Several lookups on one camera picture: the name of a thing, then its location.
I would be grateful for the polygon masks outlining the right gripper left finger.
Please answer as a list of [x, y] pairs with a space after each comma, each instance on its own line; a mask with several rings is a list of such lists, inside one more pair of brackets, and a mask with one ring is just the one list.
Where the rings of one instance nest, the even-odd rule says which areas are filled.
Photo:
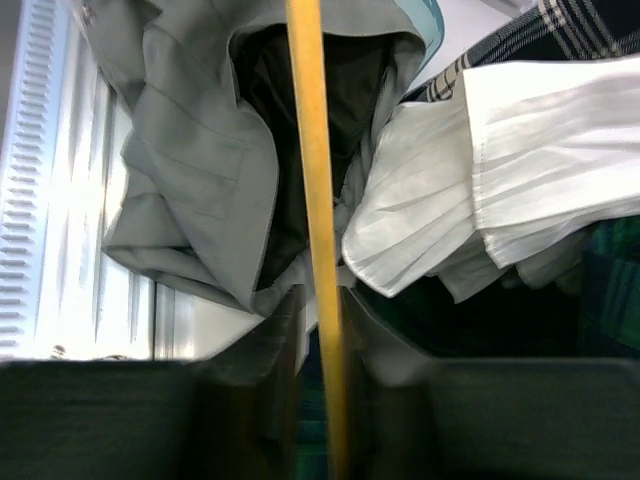
[[1, 366], [5, 479], [290, 479], [303, 290], [216, 356]]

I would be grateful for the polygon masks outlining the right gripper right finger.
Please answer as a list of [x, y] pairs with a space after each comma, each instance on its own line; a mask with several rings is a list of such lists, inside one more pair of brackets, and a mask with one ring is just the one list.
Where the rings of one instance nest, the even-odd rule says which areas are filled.
[[635, 479], [639, 365], [441, 359], [343, 289], [355, 479]]

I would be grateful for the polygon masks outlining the grey skirt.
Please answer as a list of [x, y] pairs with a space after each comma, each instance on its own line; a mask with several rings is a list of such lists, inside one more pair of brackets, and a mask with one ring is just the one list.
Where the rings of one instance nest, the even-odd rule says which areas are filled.
[[310, 270], [285, 5], [75, 1], [132, 121], [106, 254], [267, 316]]

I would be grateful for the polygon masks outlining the yellow hanger of grey skirt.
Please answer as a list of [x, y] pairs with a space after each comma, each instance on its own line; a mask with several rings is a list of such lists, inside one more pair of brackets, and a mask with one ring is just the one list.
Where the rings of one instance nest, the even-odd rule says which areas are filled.
[[288, 1], [286, 14], [325, 383], [329, 463], [333, 479], [347, 479], [349, 435], [345, 352], [336, 272], [320, 3]]

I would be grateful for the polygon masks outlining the dark green plaid skirt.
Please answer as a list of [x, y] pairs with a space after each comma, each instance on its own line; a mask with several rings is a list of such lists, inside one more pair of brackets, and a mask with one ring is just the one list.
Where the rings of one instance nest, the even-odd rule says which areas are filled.
[[402, 340], [441, 359], [624, 359], [639, 365], [639, 221], [605, 221], [579, 248], [580, 292], [531, 289], [514, 277], [455, 303], [425, 277], [386, 298], [361, 295]]

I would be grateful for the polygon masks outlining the white pleated skirt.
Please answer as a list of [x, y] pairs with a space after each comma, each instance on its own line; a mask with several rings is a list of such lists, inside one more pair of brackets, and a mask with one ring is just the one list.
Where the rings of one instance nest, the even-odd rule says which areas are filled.
[[461, 302], [509, 269], [547, 285], [638, 211], [638, 58], [499, 63], [395, 110], [342, 256], [384, 296], [435, 276]]

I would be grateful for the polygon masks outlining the navy plaid skirt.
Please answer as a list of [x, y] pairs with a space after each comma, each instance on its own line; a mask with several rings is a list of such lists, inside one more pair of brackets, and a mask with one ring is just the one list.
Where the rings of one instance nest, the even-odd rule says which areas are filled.
[[539, 1], [407, 93], [405, 102], [452, 96], [460, 73], [506, 61], [581, 61], [639, 52], [639, 0]]

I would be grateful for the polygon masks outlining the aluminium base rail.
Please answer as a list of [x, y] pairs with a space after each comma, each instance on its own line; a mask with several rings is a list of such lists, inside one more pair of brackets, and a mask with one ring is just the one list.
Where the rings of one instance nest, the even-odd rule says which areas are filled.
[[30, 354], [47, 360], [190, 359], [192, 298], [103, 252], [126, 190], [120, 151], [131, 122], [84, 37], [86, 5], [58, 5], [69, 24]]

